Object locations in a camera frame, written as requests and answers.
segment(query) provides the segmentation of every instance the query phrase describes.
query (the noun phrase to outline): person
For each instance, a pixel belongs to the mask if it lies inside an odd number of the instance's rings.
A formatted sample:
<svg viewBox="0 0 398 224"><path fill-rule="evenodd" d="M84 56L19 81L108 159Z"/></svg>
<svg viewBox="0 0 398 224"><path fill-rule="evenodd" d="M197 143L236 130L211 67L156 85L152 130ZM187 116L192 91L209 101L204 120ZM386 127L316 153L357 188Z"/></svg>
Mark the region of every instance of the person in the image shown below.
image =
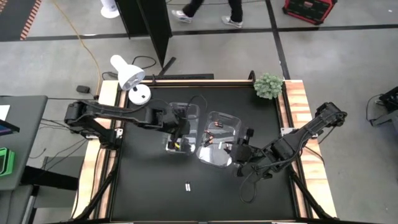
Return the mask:
<svg viewBox="0 0 398 224"><path fill-rule="evenodd" d="M181 22L191 23L193 16L203 2L204 0L191 0L191 3L184 6L182 10L172 10L172 14ZM231 16L223 16L221 17L221 20L227 25L235 26L236 28L242 28L242 0L228 0L228 3L231 7Z"/></svg>

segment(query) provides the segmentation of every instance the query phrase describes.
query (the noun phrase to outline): transparent plastic box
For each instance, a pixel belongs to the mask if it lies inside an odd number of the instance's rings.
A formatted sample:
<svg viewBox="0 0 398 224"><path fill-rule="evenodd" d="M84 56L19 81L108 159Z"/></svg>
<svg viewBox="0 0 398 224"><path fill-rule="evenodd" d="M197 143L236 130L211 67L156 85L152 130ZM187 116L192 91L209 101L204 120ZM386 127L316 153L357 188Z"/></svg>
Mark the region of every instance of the transparent plastic box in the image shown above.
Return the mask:
<svg viewBox="0 0 398 224"><path fill-rule="evenodd" d="M173 110L185 111L187 108L187 103L170 103L169 104ZM169 153L177 154L193 154L196 149L197 139L198 139L198 124L199 124L200 110L198 105L189 104L187 110L187 119L190 124L189 134L183 135L181 138L177 139L177 143L180 145L179 150L170 149L167 142L170 141L170 135L167 135L166 140L166 151Z"/></svg>
<svg viewBox="0 0 398 224"><path fill-rule="evenodd" d="M236 142L240 128L241 120L239 118L220 112L210 112L197 157L202 162L213 166L229 166L231 158L224 148L230 144L228 142Z"/></svg>

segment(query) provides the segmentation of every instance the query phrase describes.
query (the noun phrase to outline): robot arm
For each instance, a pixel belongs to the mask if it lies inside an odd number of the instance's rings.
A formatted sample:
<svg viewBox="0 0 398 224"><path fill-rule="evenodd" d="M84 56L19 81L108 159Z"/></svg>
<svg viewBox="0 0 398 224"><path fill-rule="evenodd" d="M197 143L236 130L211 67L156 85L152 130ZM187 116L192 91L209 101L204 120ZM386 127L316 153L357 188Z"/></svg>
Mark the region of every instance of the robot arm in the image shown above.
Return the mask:
<svg viewBox="0 0 398 224"><path fill-rule="evenodd" d="M270 171L279 172L288 166L312 136L321 135L323 128L343 125L346 116L347 113L333 103L324 103L305 126L273 140L262 149L249 145L253 134L253 130L249 130L245 138L225 151L239 165L238 176L256 174L256 180L271 178Z"/></svg>
<svg viewBox="0 0 398 224"><path fill-rule="evenodd" d="M170 106L165 108L141 106L137 109L126 109L77 101L68 105L64 121L71 130L84 138L94 135L98 137L103 147L117 149L120 146L121 135L116 130L104 128L95 118L124 121L140 128L169 133L172 135L172 141L176 141L184 134L189 134L190 130L189 122L185 119L185 112L173 110Z"/></svg>

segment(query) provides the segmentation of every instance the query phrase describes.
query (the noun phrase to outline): concrete floor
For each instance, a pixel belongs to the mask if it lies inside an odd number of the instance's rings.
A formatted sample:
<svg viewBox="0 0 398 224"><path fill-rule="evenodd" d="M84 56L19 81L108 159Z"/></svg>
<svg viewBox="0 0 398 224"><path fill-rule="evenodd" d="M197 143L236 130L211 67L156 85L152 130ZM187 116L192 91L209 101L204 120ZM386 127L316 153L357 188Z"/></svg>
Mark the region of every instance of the concrete floor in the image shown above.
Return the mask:
<svg viewBox="0 0 398 224"><path fill-rule="evenodd" d="M185 3L188 0L173 0ZM97 0L58 0L80 34L124 32L120 18L103 19ZM205 2L224 2L206 0ZM278 27L312 25L283 15L283 1L272 0ZM169 6L179 9L181 6ZM341 0L322 26L398 24L398 2L394 0ZM203 6L192 24L171 18L173 30L230 29L220 16L228 5ZM245 28L270 28L263 2L244 5ZM29 36L73 35L73 31L49 0L43 0ZM398 83L397 29L283 32L280 38L292 79L304 81L312 111L325 101L335 102L348 112L338 128L322 144L326 173L336 211L342 220L396 223L398 220L398 138L389 124L373 128L365 120L370 96L385 93ZM85 40L102 72L113 71L113 54L127 60L135 56L155 57L149 38ZM172 37L168 60L176 57L167 74L214 73L216 79L246 79L250 70L282 76L272 33L181 35ZM146 66L142 59L137 64ZM0 42L0 90L3 95L45 94L52 97L89 98L75 91L77 85L96 88L97 73L89 54L77 40ZM158 74L160 66L147 70ZM49 101L45 118L60 120L69 101ZM371 117L383 110L371 105ZM29 165L39 167L44 156L81 137L67 131L41 129L32 156L47 148ZM74 156L83 156L80 150ZM41 209L35 223L68 219L70 208Z"/></svg>

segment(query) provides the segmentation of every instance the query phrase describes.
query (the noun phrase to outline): shoe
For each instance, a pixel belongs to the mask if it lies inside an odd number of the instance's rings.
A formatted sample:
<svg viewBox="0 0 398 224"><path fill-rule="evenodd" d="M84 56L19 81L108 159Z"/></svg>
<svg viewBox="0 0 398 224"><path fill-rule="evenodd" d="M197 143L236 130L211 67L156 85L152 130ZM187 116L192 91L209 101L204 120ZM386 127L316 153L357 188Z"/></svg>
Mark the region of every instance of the shoe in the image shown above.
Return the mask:
<svg viewBox="0 0 398 224"><path fill-rule="evenodd" d="M192 17L188 17L183 13L181 10L172 10L172 14L174 17L176 17L180 22L186 22L186 23L191 23L192 22Z"/></svg>
<svg viewBox="0 0 398 224"><path fill-rule="evenodd" d="M239 29L242 28L242 25L243 25L243 22L234 22L234 21L232 21L231 17L229 17L229 16L223 16L221 18L221 20L225 24L235 26L236 28L239 28Z"/></svg>

